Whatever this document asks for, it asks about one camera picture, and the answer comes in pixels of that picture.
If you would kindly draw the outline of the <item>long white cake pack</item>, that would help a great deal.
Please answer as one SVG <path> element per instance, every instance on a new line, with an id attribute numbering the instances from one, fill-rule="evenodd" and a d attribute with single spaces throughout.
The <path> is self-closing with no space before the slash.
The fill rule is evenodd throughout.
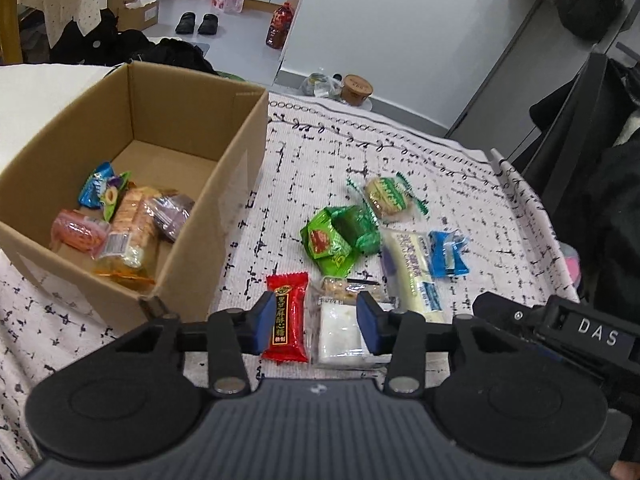
<path id="1" fill-rule="evenodd" d="M 382 263 L 390 296 L 402 310 L 422 315 L 426 322 L 445 323 L 432 277 L 427 237 L 423 233 L 382 229 Z"/>

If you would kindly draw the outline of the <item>red candy bar wrapper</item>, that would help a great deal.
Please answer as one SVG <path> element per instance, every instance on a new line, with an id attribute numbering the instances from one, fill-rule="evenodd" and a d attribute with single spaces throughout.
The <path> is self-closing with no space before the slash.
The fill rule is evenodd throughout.
<path id="1" fill-rule="evenodd" d="M 307 272 L 271 275 L 267 287 L 276 297 L 276 317 L 269 347 L 262 352 L 266 360 L 307 363 L 305 346 L 305 299 Z"/>

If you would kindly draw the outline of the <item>light green snack packet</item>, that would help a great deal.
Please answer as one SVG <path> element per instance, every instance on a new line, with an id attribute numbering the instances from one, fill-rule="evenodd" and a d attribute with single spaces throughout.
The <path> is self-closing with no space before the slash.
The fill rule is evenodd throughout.
<path id="1" fill-rule="evenodd" d="M 332 223 L 329 208 L 320 209 L 299 232 L 305 252 L 323 276 L 347 278 L 359 252 Z"/>

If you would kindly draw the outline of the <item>clear white cracker pack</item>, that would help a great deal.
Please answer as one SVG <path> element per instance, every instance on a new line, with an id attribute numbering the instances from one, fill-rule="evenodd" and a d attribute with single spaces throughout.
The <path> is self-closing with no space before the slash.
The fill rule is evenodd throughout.
<path id="1" fill-rule="evenodd" d="M 332 370 L 367 370 L 390 362 L 389 354 L 372 354 L 363 339 L 356 311 L 360 292 L 368 292 L 384 311 L 397 307 L 398 300 L 376 281 L 325 276 L 314 285 L 309 307 L 314 364 Z"/>

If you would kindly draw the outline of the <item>white patterned bed cloth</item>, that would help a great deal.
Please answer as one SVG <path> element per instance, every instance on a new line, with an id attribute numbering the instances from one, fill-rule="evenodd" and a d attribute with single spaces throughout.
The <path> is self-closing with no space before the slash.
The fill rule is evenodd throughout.
<path id="1" fill-rule="evenodd" d="M 397 223 L 398 230 L 458 231 L 468 239 L 469 273 L 438 284 L 446 314 L 471 307 L 482 292 L 536 304 L 577 292 L 544 207 L 499 154 L 468 150 L 419 136 L 378 115 L 354 114 L 314 100 L 272 96 L 266 151 L 255 185 L 235 182 L 238 201 L 226 224 L 218 273 L 204 278 L 212 292 L 196 318 L 224 307 L 245 307 L 271 274 L 318 266 L 304 251 L 300 230 L 320 209 L 361 203 L 377 177 L 404 176 L 427 202 Z M 14 248 L 1 257 L 1 474 L 20 478 L 39 455 L 24 415 L 32 387 L 56 370 L 140 325 L 102 314 L 57 273 Z"/>

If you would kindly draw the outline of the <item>orange biscuit pack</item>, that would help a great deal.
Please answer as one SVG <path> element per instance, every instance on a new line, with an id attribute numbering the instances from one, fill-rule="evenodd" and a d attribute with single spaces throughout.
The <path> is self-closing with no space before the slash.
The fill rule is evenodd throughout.
<path id="1" fill-rule="evenodd" d="M 94 273 L 101 278 L 144 292 L 155 285 L 158 229 L 151 210 L 160 191 L 152 186 L 128 188 L 99 255 Z"/>

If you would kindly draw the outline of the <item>round cake green wrapper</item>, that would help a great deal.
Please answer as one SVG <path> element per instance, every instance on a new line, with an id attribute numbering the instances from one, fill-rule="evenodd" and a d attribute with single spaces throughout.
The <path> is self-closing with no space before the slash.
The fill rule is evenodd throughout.
<path id="1" fill-rule="evenodd" d="M 379 222 L 395 223 L 428 215 L 427 204 L 416 196 L 413 186 L 401 172 L 377 176 L 363 184 L 348 178 L 346 183 Z"/>

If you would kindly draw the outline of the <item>purple snack packet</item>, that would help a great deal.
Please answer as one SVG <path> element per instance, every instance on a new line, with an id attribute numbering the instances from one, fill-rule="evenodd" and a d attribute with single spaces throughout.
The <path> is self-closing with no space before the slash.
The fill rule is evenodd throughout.
<path id="1" fill-rule="evenodd" d="M 148 200 L 155 226 L 171 243 L 177 240 L 193 206 L 194 200 L 181 193 L 165 194 Z"/>

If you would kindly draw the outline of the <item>black chair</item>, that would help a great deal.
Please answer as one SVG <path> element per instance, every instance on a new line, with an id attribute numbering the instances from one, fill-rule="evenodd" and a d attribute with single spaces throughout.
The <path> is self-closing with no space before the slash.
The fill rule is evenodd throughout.
<path id="1" fill-rule="evenodd" d="M 550 219 L 570 206 L 639 107 L 639 66 L 593 53 L 578 74 L 529 109 L 538 138 L 513 166 Z"/>

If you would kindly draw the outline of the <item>pink snack packet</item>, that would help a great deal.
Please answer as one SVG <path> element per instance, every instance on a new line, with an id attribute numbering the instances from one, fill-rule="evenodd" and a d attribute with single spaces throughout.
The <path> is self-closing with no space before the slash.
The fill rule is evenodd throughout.
<path id="1" fill-rule="evenodd" d="M 111 225 L 101 219 L 86 216 L 78 210 L 62 209 L 51 226 L 50 248 L 55 252 L 62 245 L 95 257 L 103 247 Z"/>

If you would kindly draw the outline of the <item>right black shoe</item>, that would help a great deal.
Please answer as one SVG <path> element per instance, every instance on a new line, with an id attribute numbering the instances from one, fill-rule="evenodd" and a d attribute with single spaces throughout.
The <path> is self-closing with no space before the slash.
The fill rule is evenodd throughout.
<path id="1" fill-rule="evenodd" d="M 198 34 L 201 36 L 215 36 L 218 32 L 218 16 L 213 13 L 203 15 L 202 22 L 198 26 Z"/>

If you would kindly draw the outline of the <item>black shoe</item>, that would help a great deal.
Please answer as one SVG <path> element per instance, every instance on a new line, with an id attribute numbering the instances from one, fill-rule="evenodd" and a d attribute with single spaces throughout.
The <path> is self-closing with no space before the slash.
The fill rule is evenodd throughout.
<path id="1" fill-rule="evenodd" d="M 192 35 L 194 33 L 196 16 L 194 12 L 184 12 L 175 27 L 175 33 L 179 36 Z"/>
<path id="2" fill-rule="evenodd" d="M 198 26 L 198 34 L 201 36 L 215 36 L 218 32 L 218 16 L 213 13 L 203 15 L 202 22 Z"/>

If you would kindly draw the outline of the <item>left black shoe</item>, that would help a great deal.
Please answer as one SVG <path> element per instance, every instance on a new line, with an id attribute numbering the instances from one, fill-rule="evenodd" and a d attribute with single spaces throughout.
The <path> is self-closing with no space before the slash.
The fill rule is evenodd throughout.
<path id="1" fill-rule="evenodd" d="M 175 33 L 179 36 L 192 35 L 194 33 L 196 16 L 194 12 L 184 12 L 175 27 Z"/>

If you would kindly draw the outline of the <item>red drink bottle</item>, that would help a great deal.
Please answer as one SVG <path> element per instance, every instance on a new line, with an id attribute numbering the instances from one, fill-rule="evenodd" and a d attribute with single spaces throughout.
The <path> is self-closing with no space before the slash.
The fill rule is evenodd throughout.
<path id="1" fill-rule="evenodd" d="M 283 3 L 273 12 L 266 36 L 268 47 L 274 50 L 281 50 L 284 47 L 293 18 L 294 10 L 288 2 Z"/>

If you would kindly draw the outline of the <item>small cardboard box on floor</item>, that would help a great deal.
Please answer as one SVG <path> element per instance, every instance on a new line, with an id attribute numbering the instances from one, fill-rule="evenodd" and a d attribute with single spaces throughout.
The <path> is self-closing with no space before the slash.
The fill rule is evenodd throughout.
<path id="1" fill-rule="evenodd" d="M 145 30 L 157 23 L 157 0 L 136 0 L 127 2 L 117 10 L 117 28 L 125 30 Z"/>

